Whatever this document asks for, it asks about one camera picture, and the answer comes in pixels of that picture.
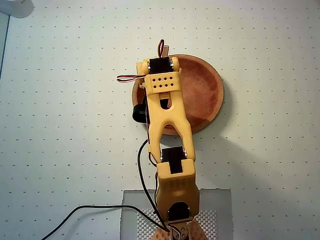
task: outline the dotted grid surface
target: dotted grid surface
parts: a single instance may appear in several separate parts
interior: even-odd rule
[[[153,209],[144,209],[143,212],[150,216],[154,221],[158,221],[158,217]],[[200,210],[195,219],[209,240],[219,239],[217,235],[217,212],[215,210]],[[155,225],[138,213],[136,215],[136,228],[137,240],[150,240],[157,229]]]
[[[34,5],[11,18],[0,83],[1,239],[40,239],[75,206],[142,188],[146,130],[115,76],[160,38],[223,78],[222,109],[194,145],[198,187],[231,188],[234,239],[320,238],[318,0]],[[146,150],[142,162],[154,188]],[[52,239],[118,239],[119,227],[119,210],[82,210]]]

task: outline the robotic arm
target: robotic arm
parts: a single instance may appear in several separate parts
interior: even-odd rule
[[[136,64],[139,86],[146,93],[148,152],[156,161],[157,208],[166,224],[185,232],[185,224],[199,213],[200,193],[196,186],[195,149],[184,108],[181,71],[177,57],[145,59]],[[171,125],[183,146],[161,149],[164,127]],[[188,239],[188,232],[181,235]]]

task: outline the black wire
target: black wire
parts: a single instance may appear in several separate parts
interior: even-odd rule
[[[158,204],[157,204],[158,172],[155,173],[154,178],[155,178],[154,204],[156,205],[156,207],[158,207]]]
[[[164,231],[167,231],[167,228],[161,226],[159,223],[157,223],[156,221],[154,221],[153,219],[151,219],[149,216],[147,216],[143,211],[141,211],[139,208],[137,208],[136,206],[132,206],[132,205],[80,205],[77,206],[75,209],[73,209],[68,216],[66,216],[64,218],[64,220],[55,227],[55,229],[53,229],[51,232],[49,232],[45,237],[43,237],[41,240],[46,240],[48,239],[52,234],[54,234],[59,228],[61,228],[61,226],[71,217],[72,214],[74,214],[77,210],[79,209],[133,209],[136,210],[138,213],[140,213],[142,216],[144,216],[146,219],[148,219],[150,222],[152,222],[153,224],[155,224],[157,227],[161,228]]]
[[[157,164],[156,163],[154,163],[152,160],[151,160],[151,152],[149,152],[149,154],[148,154],[148,158],[149,158],[149,161],[150,161],[150,163],[153,165],[153,166],[157,166]]]
[[[140,175],[140,180],[141,180],[141,184],[142,184],[142,187],[143,187],[143,190],[144,190],[144,193],[146,195],[146,197],[148,198],[150,204],[152,205],[153,207],[153,210],[155,211],[157,217],[159,218],[161,224],[163,225],[163,227],[165,228],[165,231],[166,232],[170,232],[170,230],[167,228],[167,226],[165,225],[165,222],[164,220],[162,219],[162,217],[160,216],[160,213],[155,205],[155,203],[152,201],[152,198],[150,197],[150,194],[147,190],[147,187],[146,187],[146,183],[145,183],[145,180],[144,180],[144,176],[142,174],[142,168],[141,168],[141,152],[142,152],[142,149],[144,148],[144,146],[147,144],[148,142],[148,139],[146,139],[141,147],[139,148],[139,151],[138,151],[138,156],[137,156],[137,164],[138,164],[138,170],[139,170],[139,175]]]

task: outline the round wooden plate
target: round wooden plate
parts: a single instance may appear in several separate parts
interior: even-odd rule
[[[224,87],[219,73],[206,61],[191,55],[176,54],[181,72],[185,113],[192,132],[205,128],[218,114],[224,99]],[[137,82],[132,89],[133,105],[141,104],[145,90]],[[178,135],[172,126],[163,130],[167,135]]]

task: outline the yellow bracket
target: yellow bracket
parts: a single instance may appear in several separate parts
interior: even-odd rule
[[[149,60],[146,59],[137,63],[138,75],[148,71],[148,62]],[[177,69],[178,71],[147,74],[142,83],[146,90],[150,118],[148,151],[157,163],[161,163],[160,140],[167,125],[172,125],[181,137],[187,158],[196,160],[192,130],[184,107],[178,58],[172,57],[172,62],[175,66],[173,70]],[[169,97],[171,101],[169,109],[163,109],[160,105],[160,99],[163,99],[164,95]]]

